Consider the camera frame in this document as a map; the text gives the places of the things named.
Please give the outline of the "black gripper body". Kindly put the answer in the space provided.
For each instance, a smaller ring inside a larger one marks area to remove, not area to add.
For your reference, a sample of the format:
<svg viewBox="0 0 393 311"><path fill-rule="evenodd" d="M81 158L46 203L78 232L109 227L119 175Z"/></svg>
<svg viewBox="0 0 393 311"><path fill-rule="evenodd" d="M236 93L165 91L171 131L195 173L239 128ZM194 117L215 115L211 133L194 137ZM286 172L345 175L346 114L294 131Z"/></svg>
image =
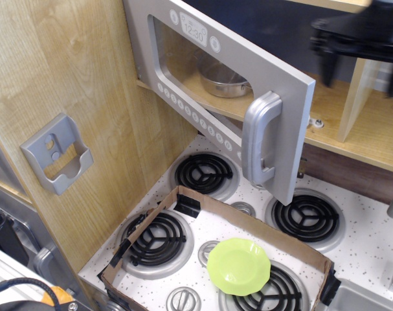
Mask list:
<svg viewBox="0 0 393 311"><path fill-rule="evenodd" d="M371 1L355 14L312 22L311 49L393 63L393 1Z"/></svg>

